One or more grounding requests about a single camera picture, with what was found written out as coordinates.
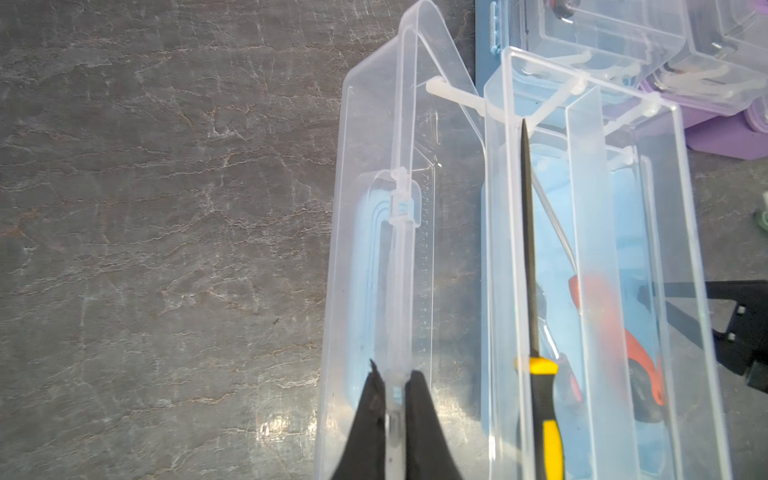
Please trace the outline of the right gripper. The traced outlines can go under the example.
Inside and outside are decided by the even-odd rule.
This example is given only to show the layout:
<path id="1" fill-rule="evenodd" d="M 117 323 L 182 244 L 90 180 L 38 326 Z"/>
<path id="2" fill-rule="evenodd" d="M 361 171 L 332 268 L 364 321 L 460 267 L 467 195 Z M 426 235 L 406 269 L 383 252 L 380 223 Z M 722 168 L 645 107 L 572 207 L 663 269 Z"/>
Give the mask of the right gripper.
<path id="1" fill-rule="evenodd" d="M 692 283 L 668 282 L 665 293 L 672 298 L 693 298 Z M 646 307 L 656 287 L 641 286 L 638 300 Z M 752 389 L 767 394 L 767 280 L 707 281 L 707 299 L 728 300 L 735 303 L 728 326 L 720 332 L 711 329 L 715 357 L 722 366 L 744 378 Z M 698 321 L 677 306 L 666 302 L 671 309 L 668 323 L 685 338 L 703 350 L 703 339 Z"/>

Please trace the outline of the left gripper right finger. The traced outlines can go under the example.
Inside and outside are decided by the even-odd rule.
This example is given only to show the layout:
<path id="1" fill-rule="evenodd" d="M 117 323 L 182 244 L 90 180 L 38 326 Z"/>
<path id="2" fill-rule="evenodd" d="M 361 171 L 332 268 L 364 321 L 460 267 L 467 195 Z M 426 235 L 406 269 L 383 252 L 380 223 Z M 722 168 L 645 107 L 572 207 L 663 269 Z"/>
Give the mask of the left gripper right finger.
<path id="1" fill-rule="evenodd" d="M 461 480 L 432 401 L 426 378 L 413 370 L 405 385 L 406 478 Z"/>

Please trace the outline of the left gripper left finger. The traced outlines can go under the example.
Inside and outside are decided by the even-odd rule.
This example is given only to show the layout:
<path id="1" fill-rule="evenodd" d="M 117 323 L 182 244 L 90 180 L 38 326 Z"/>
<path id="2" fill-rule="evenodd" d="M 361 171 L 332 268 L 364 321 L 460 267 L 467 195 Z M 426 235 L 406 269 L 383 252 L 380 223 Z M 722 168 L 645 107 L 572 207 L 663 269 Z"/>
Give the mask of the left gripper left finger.
<path id="1" fill-rule="evenodd" d="M 352 427 L 333 480 L 381 480 L 386 465 L 386 389 L 370 361 Z"/>

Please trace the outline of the blue toolbox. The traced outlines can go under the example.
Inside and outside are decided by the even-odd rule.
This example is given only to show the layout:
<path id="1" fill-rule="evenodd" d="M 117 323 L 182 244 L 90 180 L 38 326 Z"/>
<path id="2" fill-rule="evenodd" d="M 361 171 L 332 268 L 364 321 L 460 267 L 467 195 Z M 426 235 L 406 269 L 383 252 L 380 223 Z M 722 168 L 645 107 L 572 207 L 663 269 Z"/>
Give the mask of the blue toolbox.
<path id="1" fill-rule="evenodd" d="M 537 479 L 520 172 L 571 242 L 582 309 L 621 302 L 618 328 L 581 320 L 572 267 L 533 189 L 540 354 L 566 479 L 728 479 L 680 107 L 517 48 L 482 90 L 439 8 L 413 4 L 342 88 L 313 475 L 332 479 L 373 360 L 386 389 L 384 479 L 406 478 L 405 385 L 421 371 L 464 479 Z M 672 298 L 668 282 L 692 283 Z M 651 306 L 641 286 L 656 287 Z M 703 350 L 670 326 L 698 321 Z M 659 371 L 661 423 L 636 421 L 621 334 Z"/>
<path id="2" fill-rule="evenodd" d="M 477 1 L 475 83 L 515 47 L 636 88 L 684 46 L 683 17 L 682 1 Z"/>

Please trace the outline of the purple toolbox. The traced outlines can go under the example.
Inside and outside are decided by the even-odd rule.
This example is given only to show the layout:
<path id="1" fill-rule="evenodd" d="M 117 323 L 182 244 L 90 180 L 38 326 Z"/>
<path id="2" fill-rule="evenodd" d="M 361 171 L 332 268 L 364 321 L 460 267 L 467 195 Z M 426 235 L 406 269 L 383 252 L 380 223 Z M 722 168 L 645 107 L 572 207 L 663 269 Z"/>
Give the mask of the purple toolbox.
<path id="1" fill-rule="evenodd" d="M 686 45 L 641 84 L 676 102 L 687 146 L 767 156 L 767 3 L 681 1 Z"/>

